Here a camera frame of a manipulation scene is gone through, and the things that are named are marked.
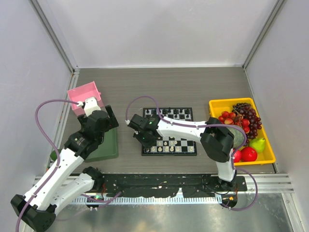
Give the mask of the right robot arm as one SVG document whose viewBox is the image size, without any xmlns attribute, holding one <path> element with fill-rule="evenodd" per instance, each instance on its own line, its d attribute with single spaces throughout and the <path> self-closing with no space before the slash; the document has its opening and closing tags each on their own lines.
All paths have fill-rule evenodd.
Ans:
<svg viewBox="0 0 309 232">
<path fill-rule="evenodd" d="M 201 144 L 208 157 L 216 162 L 219 187 L 224 191 L 235 187 L 237 171 L 234 154 L 247 139 L 241 127 L 223 124 L 214 117 L 208 121 L 196 122 L 161 115 L 142 117 L 135 114 L 125 122 L 134 130 L 133 137 L 145 148 L 155 146 L 159 137 L 177 137 Z"/>
</svg>

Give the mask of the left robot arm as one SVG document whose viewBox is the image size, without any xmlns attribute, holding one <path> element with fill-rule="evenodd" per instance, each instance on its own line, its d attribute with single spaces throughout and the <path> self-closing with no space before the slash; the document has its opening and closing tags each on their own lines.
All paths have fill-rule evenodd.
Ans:
<svg viewBox="0 0 309 232">
<path fill-rule="evenodd" d="M 87 192 L 99 192 L 103 188 L 103 174 L 96 168 L 88 167 L 65 187 L 64 181 L 98 149 L 104 141 L 104 134 L 118 127 L 112 107 L 101 110 L 94 97 L 79 101 L 76 105 L 85 111 L 78 120 L 81 129 L 73 133 L 57 158 L 43 177 L 25 194 L 15 195 L 11 205 L 18 216 L 15 230 L 19 231 L 23 221 L 36 232 L 48 230 L 56 216 L 72 200 Z"/>
</svg>

